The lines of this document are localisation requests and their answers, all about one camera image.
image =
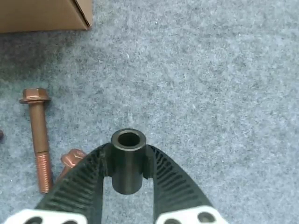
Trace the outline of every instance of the threaded shank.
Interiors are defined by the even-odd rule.
[[[39,190],[42,194],[46,194],[53,186],[49,153],[36,154],[36,168]]]

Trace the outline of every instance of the cardboard box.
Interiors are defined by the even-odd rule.
[[[0,0],[0,33],[88,29],[92,0]]]

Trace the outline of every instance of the bolt head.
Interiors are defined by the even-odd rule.
[[[73,148],[69,151],[68,154],[64,154],[62,157],[61,157],[61,162],[69,167],[69,168],[73,168],[74,166],[76,166],[84,157],[86,156],[86,153],[79,150],[79,149],[76,149],[76,148]]]
[[[32,101],[48,101],[50,100],[47,91],[43,88],[30,88],[23,90],[23,99],[20,99],[21,104],[27,104]]]

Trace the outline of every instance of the copper-colored bolt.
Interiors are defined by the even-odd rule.
[[[49,143],[43,103],[49,101],[47,91],[42,88],[23,90],[21,104],[29,105],[33,149],[36,156],[36,167],[40,192],[48,193],[53,186]]]
[[[57,181],[61,180],[67,174],[67,172],[76,166],[85,156],[85,152],[76,148],[71,149],[68,154],[62,155],[61,162],[65,165],[65,167],[60,176],[57,178]]]

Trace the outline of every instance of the ribbed gripper surface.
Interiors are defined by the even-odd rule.
[[[101,221],[103,191],[103,147],[95,149],[75,166],[36,209],[80,213],[88,224]]]
[[[189,175],[161,150],[154,156],[154,218],[164,212],[211,205]]]

